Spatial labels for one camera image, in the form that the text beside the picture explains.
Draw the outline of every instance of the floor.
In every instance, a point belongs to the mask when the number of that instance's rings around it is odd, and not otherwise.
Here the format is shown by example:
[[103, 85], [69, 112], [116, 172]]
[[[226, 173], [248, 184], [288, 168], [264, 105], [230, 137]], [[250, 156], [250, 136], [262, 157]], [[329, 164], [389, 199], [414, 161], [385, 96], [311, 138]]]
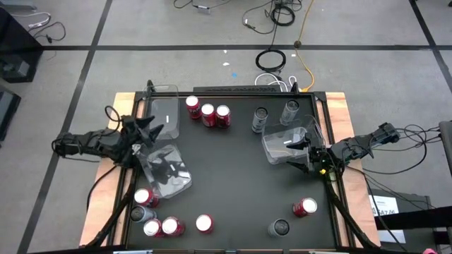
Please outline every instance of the floor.
[[[195, 1], [210, 6], [222, 2]], [[272, 39], [242, 25], [243, 12], [266, 2], [262, 0], [231, 0], [209, 16], [190, 6], [175, 9], [170, 0], [34, 2], [39, 11], [50, 12], [53, 21], [64, 23], [67, 36], [44, 52], [32, 83], [0, 80], [22, 97], [0, 149], [0, 228], [8, 229], [0, 238], [0, 253], [78, 247], [97, 165], [51, 162], [50, 143], [60, 131], [104, 128], [103, 107], [113, 103], [115, 93], [141, 90], [148, 79], [177, 85], [181, 91], [252, 85], [261, 73], [254, 59]], [[446, 7], [448, 0], [412, 3], [314, 2], [301, 51], [316, 77], [312, 90], [345, 92], [356, 134], [369, 133], [383, 122], [430, 128], [452, 119], [447, 69], [452, 66], [452, 8]], [[278, 47], [290, 49], [308, 5], [303, 0], [294, 25], [278, 28]], [[262, 10], [246, 18], [259, 30], [272, 28]], [[39, 21], [18, 19], [23, 25]], [[61, 35], [58, 29], [48, 33]], [[294, 52], [285, 53], [281, 77], [295, 75], [300, 85], [308, 85], [310, 77], [292, 57]], [[278, 64], [273, 56], [264, 61]], [[391, 148], [410, 145], [403, 141]], [[375, 159], [366, 158], [363, 165], [391, 172], [415, 164], [422, 153], [422, 148], [376, 152]], [[425, 161], [409, 172], [373, 176], [395, 191], [428, 195], [435, 206], [452, 204], [451, 172], [441, 143], [429, 144]]]

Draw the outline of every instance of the red soda can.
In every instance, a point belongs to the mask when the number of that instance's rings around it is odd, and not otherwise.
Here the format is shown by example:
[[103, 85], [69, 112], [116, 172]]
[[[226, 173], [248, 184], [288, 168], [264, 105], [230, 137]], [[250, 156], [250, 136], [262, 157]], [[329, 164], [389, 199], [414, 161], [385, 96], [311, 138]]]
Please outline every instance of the red soda can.
[[152, 237], [164, 237], [162, 229], [162, 222], [158, 219], [150, 219], [143, 226], [144, 233], [146, 236]]
[[210, 234], [213, 230], [213, 219], [208, 214], [199, 215], [196, 219], [196, 228], [203, 234]]
[[215, 125], [215, 108], [212, 104], [204, 104], [201, 107], [201, 112], [203, 115], [203, 123], [207, 127], [212, 127]]
[[163, 221], [162, 230], [167, 236], [180, 236], [185, 231], [185, 224], [171, 216]]
[[142, 206], [154, 208], [158, 205], [158, 198], [154, 195], [154, 192], [147, 188], [138, 189], [133, 198], [135, 202]]
[[293, 204], [292, 211], [298, 217], [305, 217], [317, 211], [317, 202], [313, 198], [303, 198]]
[[218, 127], [227, 128], [231, 125], [231, 111], [226, 105], [218, 106], [215, 116]]
[[185, 105], [191, 118], [198, 119], [201, 117], [201, 103], [199, 103], [199, 99], [196, 96], [188, 96], [185, 100]]

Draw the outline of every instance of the soda can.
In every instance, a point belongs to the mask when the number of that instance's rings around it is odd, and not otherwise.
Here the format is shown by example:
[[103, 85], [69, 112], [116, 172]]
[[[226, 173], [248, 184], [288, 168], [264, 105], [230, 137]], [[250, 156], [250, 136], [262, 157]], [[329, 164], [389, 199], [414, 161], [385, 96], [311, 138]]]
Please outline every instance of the soda can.
[[256, 111], [254, 112], [253, 126], [251, 127], [251, 129], [255, 133], [261, 133], [266, 125], [267, 117], [268, 117], [267, 109], [263, 107], [257, 108]]
[[289, 222], [285, 219], [277, 219], [268, 226], [268, 234], [272, 237], [285, 236], [289, 233]]
[[157, 213], [147, 207], [137, 205], [130, 211], [130, 219], [136, 223], [146, 222], [150, 219], [157, 219]]
[[220, 105], [215, 113], [217, 126], [227, 128], [231, 125], [231, 111], [226, 105]]
[[297, 114], [299, 109], [299, 104], [297, 101], [291, 99], [288, 101], [281, 114], [280, 123], [284, 126], [289, 125], [291, 121], [295, 119], [295, 115]]
[[144, 226], [143, 226], [144, 233], [146, 236], [152, 236], [152, 237], [164, 237], [165, 234], [163, 233], [162, 229], [162, 222], [158, 219], [151, 219], [148, 220]]
[[185, 100], [185, 105], [191, 118], [198, 119], [201, 117], [201, 103], [199, 103], [199, 99], [196, 96], [188, 96]]
[[292, 211], [298, 217], [305, 217], [317, 211], [317, 202], [313, 198], [303, 198], [293, 204]]
[[139, 205], [146, 207], [154, 208], [158, 205], [158, 198], [147, 188], [138, 189], [133, 198]]
[[163, 233], [167, 236], [180, 236], [185, 231], [185, 224], [176, 217], [168, 217], [162, 223]]
[[203, 123], [207, 127], [215, 126], [215, 108], [212, 104], [204, 104], [201, 107]]
[[213, 219], [208, 214], [199, 215], [196, 219], [196, 228], [203, 234], [210, 234], [213, 231]]

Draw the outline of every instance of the black floor stripe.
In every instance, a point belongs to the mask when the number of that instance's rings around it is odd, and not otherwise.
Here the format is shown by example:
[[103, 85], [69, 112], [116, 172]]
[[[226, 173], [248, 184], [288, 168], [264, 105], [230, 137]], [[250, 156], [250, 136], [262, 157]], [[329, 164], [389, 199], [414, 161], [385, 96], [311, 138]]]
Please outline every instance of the black floor stripe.
[[[442, 46], [444, 50], [452, 50], [452, 45]], [[253, 44], [214, 44], [214, 45], [97, 45], [97, 46], [44, 46], [44, 50], [96, 50], [96, 51], [186, 51], [186, 50], [265, 50], [268, 45]], [[273, 45], [274, 49], [292, 50], [293, 45]], [[371, 51], [371, 50], [430, 50], [429, 45], [302, 45], [300, 50], [350, 50], [350, 51]]]
[[427, 27], [427, 24], [425, 23], [424, 17], [422, 17], [421, 11], [419, 10], [419, 7], [416, 4], [415, 0], [410, 0], [410, 4], [412, 7], [412, 10], [415, 12], [417, 21], [419, 22], [419, 25], [421, 26], [422, 31], [424, 32], [425, 37], [427, 38], [427, 41], [429, 42], [429, 46], [432, 47], [433, 55], [435, 56], [436, 62], [438, 63], [439, 69], [443, 73], [444, 79], [446, 80], [447, 86], [449, 86], [449, 89], [452, 92], [452, 77], [451, 72], [449, 71], [446, 62], [444, 62], [443, 56], [441, 55], [441, 52], [439, 50], [451, 50], [452, 47], [449, 45], [443, 45], [443, 46], [437, 46], [435, 43], [435, 40], [433, 39], [432, 34], [430, 33], [429, 28]]
[[[91, 43], [92, 46], [95, 46], [99, 43], [100, 34], [102, 33], [102, 29], [105, 25], [105, 21], [107, 19], [111, 5], [112, 0], [107, 0], [105, 3], [104, 11], [102, 12], [102, 16], [100, 17], [99, 24], [97, 25], [93, 42]], [[77, 103], [78, 100], [80, 99], [83, 86], [85, 85], [85, 80], [86, 77], [88, 76], [88, 72], [90, 71], [94, 54], [95, 50], [94, 47], [92, 47], [91, 50], [88, 52], [88, 55], [86, 56], [85, 63], [83, 64], [76, 89], [73, 93], [72, 100], [69, 105], [68, 112], [66, 114], [66, 118], [64, 119], [63, 126], [61, 127], [61, 132], [67, 132], [71, 127], [73, 115], [76, 112]], [[38, 219], [40, 218], [42, 208], [44, 207], [44, 203], [47, 198], [47, 194], [49, 193], [50, 184], [52, 183], [52, 180], [55, 175], [55, 170], [57, 169], [58, 160], [59, 160], [58, 156], [54, 153], [52, 155], [52, 158], [50, 159], [49, 166], [47, 167], [47, 171], [45, 173], [44, 180], [42, 181], [40, 192], [37, 194], [35, 206], [33, 207], [30, 218], [28, 219], [28, 223], [25, 228], [25, 232], [23, 233], [22, 240], [20, 241], [17, 253], [20, 254], [27, 253], [28, 248], [30, 247], [30, 242], [35, 232]]]

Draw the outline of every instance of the white cable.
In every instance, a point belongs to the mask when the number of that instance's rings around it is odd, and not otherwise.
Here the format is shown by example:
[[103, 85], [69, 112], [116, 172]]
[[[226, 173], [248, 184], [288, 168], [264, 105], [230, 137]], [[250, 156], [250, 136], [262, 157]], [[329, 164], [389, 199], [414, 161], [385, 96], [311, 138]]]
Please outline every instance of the white cable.
[[264, 76], [264, 75], [269, 75], [269, 76], [271, 76], [272, 78], [274, 78], [275, 81], [271, 82], [270, 84], [278, 83], [278, 85], [280, 86], [281, 92], [284, 92], [284, 91], [283, 91], [283, 88], [281, 87], [281, 83], [284, 85], [284, 87], [285, 87], [285, 89], [286, 89], [286, 92], [289, 92], [289, 90], [287, 89], [287, 85], [286, 85], [283, 81], [278, 80], [278, 78], [276, 78], [276, 76], [274, 76], [274, 75], [271, 74], [271, 73], [262, 73], [261, 75], [257, 76], [256, 79], [254, 80], [254, 85], [257, 85], [257, 80], [258, 80], [260, 77]]
[[[286, 84], [284, 81], [278, 80], [278, 78], [276, 78], [276, 76], [273, 75], [273, 74], [271, 74], [271, 73], [262, 73], [261, 75], [257, 76], [257, 78], [254, 80], [254, 85], [257, 85], [257, 80], [258, 80], [260, 77], [264, 76], [264, 75], [269, 75], [269, 76], [271, 76], [272, 78], [275, 79], [275, 81], [273, 81], [273, 82], [271, 82], [271, 83], [269, 83], [269, 84], [267, 84], [267, 85], [272, 85], [272, 84], [274, 84], [274, 83], [277, 83], [277, 84], [280, 86], [281, 92], [284, 92], [284, 91], [283, 91], [283, 88], [281, 87], [281, 84], [283, 84], [284, 87], [285, 87], [285, 91], [286, 91], [286, 92], [289, 92], [289, 87], [287, 86], [287, 84]], [[290, 89], [292, 89], [292, 86], [294, 85], [295, 82], [297, 82], [297, 77], [295, 77], [295, 76], [290, 76], [290, 77], [289, 77]]]
[[289, 84], [290, 84], [290, 88], [292, 89], [292, 86], [294, 86], [294, 83], [297, 82], [297, 77], [295, 76], [290, 76], [289, 77]]
[[285, 91], [289, 92], [289, 89], [287, 88], [287, 85], [286, 85], [286, 83], [284, 81], [279, 81], [279, 80], [278, 81], [273, 81], [273, 82], [271, 82], [271, 83], [269, 83], [267, 85], [273, 85], [274, 83], [277, 83], [280, 86], [281, 86], [281, 83], [282, 83], [284, 85], [284, 87], [285, 87]]
[[43, 26], [45, 23], [47, 23], [50, 20], [50, 17], [52, 16], [52, 15], [50, 15], [50, 13], [40, 12], [40, 13], [32, 13], [32, 14], [28, 14], [28, 15], [17, 15], [17, 14], [11, 14], [11, 15], [13, 17], [28, 18], [28, 17], [31, 17], [31, 16], [42, 15], [42, 14], [47, 15], [47, 18], [45, 20], [40, 21], [38, 23], [34, 23], [34, 24], [29, 24], [28, 25], [28, 28], [38, 28], [38, 27]]

